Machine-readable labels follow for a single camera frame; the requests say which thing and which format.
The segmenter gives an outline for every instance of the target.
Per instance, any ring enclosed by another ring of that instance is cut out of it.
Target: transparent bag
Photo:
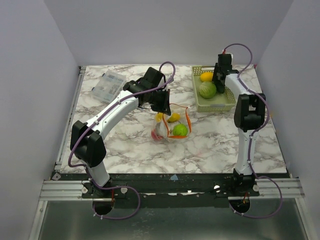
[[[171,116],[158,112],[153,118],[151,137],[154,141],[185,139],[191,132],[188,107],[170,103]]]

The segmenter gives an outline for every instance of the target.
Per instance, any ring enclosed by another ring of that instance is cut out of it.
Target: yellow lemon
[[[200,75],[201,82],[211,82],[214,76],[213,72],[204,72]]]
[[[163,114],[162,112],[158,112],[158,113],[154,116],[155,121],[156,121],[157,123],[160,123],[161,120],[162,120],[162,116],[163,116],[163,115],[164,115],[164,114]]]
[[[174,112],[172,113],[171,117],[167,121],[168,123],[173,123],[175,121],[178,121],[179,119],[180,119],[179,113]]]

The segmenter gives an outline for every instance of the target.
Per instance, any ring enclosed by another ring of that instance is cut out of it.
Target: marble table surface
[[[101,65],[87,66],[81,86],[72,124],[86,122],[106,107],[91,94],[99,77],[107,70],[125,75],[127,81],[137,80],[148,67],[158,65]],[[240,70],[243,66],[235,65]],[[172,67],[161,70],[168,78]],[[260,92],[253,66],[243,74],[248,86]],[[170,84],[170,102],[187,104],[192,122],[191,135],[182,141],[154,143],[150,131],[155,113],[148,109],[136,109],[122,119],[108,134],[104,143],[107,155],[104,165],[109,173],[232,173],[237,161],[238,130],[234,124],[233,108],[229,112],[199,113],[196,110],[191,66],[177,66],[174,82]],[[84,173],[83,167],[70,168],[69,132],[62,154],[61,173]],[[75,156],[72,163],[79,163]],[[270,122],[259,132],[254,154],[257,173],[285,173],[286,166],[278,144],[273,124]]]

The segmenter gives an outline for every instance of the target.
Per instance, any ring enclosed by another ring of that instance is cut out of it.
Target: green basket
[[[200,75],[207,72],[214,72],[213,66],[193,66],[192,85],[198,112],[224,112],[230,111],[235,105],[236,100],[231,90],[225,87],[224,93],[216,93],[213,98],[206,99],[200,96],[199,86],[202,83]]]

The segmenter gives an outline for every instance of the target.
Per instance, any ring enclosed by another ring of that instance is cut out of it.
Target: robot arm
[[[249,166],[248,149],[250,156],[254,155],[255,145],[260,128],[265,121],[265,104],[262,100],[250,92],[248,86],[238,79],[239,72],[232,68],[232,55],[222,53],[218,55],[218,62],[215,64],[212,81],[217,87],[219,93],[225,92],[225,87],[229,88],[237,104],[234,112],[234,124],[239,132],[238,158],[233,171],[233,185],[254,184],[253,172]]]
[[[171,115],[169,107],[170,90],[160,88],[159,90],[148,92],[148,90],[158,87],[162,80],[165,81],[164,79],[165,75],[163,73],[149,67],[142,78],[137,81],[132,80],[127,82],[117,98],[98,115],[94,116],[86,123],[77,121],[72,126],[71,150],[74,148],[80,136],[88,129],[88,126],[96,123],[76,147],[74,154],[86,165],[90,175],[100,187],[103,187],[110,179],[103,162],[107,154],[104,139],[107,137],[110,130],[128,113],[144,103],[150,103],[151,109],[155,112]],[[129,97],[132,94],[141,92],[145,93]],[[101,118],[110,106],[113,106],[114,104],[116,106]]]

